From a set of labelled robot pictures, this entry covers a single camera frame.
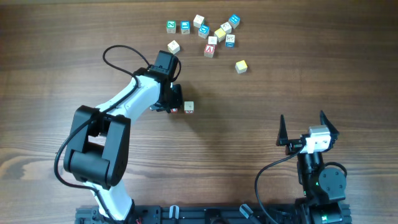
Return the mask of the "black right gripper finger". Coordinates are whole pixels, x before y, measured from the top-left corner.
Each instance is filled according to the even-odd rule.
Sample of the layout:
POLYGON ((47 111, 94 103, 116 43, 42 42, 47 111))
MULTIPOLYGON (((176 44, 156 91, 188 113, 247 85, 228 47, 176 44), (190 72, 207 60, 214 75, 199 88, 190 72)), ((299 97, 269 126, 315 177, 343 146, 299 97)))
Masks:
POLYGON ((277 135, 276 146, 286 146, 289 143, 284 115, 280 116, 280 126, 277 135))
POLYGON ((326 114, 323 112, 323 110, 320 111, 320 122, 321 122, 321 125, 327 126, 327 128, 330 131, 331 137, 338 137, 340 132, 329 121, 329 119, 326 117, 326 114))

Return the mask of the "white red-check wooden block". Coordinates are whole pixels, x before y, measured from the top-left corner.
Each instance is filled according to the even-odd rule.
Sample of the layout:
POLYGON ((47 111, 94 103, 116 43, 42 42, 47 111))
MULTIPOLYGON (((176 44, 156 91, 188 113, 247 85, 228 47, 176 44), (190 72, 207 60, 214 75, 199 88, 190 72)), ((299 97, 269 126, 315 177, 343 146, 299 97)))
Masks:
POLYGON ((184 102, 184 113, 185 114, 193 114, 194 113, 194 102, 193 101, 185 101, 184 102))

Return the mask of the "small white red-drawing block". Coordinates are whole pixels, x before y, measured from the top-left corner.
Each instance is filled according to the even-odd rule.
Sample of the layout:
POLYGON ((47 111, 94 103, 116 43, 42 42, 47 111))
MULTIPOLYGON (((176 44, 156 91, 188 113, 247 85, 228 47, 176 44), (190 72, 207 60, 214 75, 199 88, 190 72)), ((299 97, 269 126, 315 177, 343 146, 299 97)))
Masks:
POLYGON ((208 37, 208 44, 209 45, 217 45, 218 38, 216 36, 209 36, 208 37))

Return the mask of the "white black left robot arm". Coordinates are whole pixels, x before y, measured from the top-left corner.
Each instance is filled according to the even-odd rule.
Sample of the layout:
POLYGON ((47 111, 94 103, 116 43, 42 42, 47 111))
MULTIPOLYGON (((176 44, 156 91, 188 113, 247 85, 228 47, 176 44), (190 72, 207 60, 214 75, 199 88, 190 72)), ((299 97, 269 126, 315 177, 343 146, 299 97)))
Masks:
POLYGON ((125 173, 131 125, 146 110, 171 113, 183 103, 182 90, 175 84, 180 60, 160 51, 155 63, 131 73, 132 80, 114 98, 98 105, 79 107, 69 137, 60 146, 54 172, 61 183, 58 162, 77 180, 75 188, 88 189, 97 201, 94 207, 76 210, 76 223, 158 223, 160 207, 137 206, 128 195, 125 173))

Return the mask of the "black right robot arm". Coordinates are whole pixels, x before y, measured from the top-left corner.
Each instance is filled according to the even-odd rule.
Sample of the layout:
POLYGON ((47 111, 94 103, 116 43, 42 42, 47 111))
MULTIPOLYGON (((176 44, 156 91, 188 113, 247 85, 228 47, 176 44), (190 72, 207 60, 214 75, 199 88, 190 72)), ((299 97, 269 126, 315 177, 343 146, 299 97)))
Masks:
POLYGON ((287 135, 284 116, 280 116, 280 128, 276 145, 285 147, 285 154, 297 157, 298 181, 304 198, 295 201, 297 220, 300 223, 344 223, 345 209, 341 204, 346 198, 346 168, 337 162, 324 162, 322 154, 333 148, 339 131, 323 111, 320 125, 308 128, 308 133, 298 139, 287 135))

